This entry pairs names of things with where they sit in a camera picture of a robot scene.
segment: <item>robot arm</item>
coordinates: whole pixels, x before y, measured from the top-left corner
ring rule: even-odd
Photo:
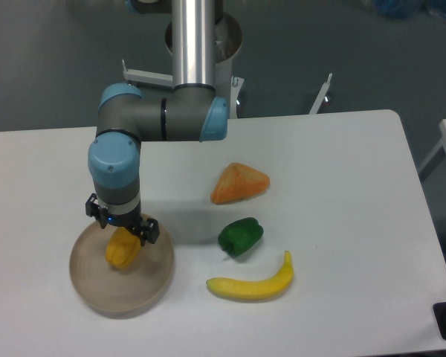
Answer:
[[[227,134],[226,100],[215,94],[215,2],[172,0],[173,96],[147,100],[118,83],[104,92],[88,167],[96,193],[86,214],[155,243],[158,222],[140,215],[142,141],[210,141]]]

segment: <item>green bell pepper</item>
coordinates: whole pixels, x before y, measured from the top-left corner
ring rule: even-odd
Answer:
[[[264,233],[264,229],[253,217],[235,221],[225,228],[218,236],[218,243],[232,257],[245,253],[256,243]]]

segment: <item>metal pole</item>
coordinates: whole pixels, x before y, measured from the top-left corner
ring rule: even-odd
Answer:
[[[215,1],[172,0],[173,87],[215,87]]]

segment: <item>round wooden tray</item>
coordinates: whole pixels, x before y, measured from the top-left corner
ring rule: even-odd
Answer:
[[[98,222],[89,225],[74,244],[69,260],[71,281],[84,301],[115,317],[142,313],[152,306],[164,293],[174,264],[172,240],[164,227],[159,228],[157,242],[146,243],[135,260],[119,270],[106,261],[106,246],[116,227],[101,229]]]

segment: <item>orange food toy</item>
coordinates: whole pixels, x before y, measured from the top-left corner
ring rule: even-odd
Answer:
[[[233,162],[224,169],[210,199],[215,205],[249,199],[269,187],[269,176],[252,167]]]

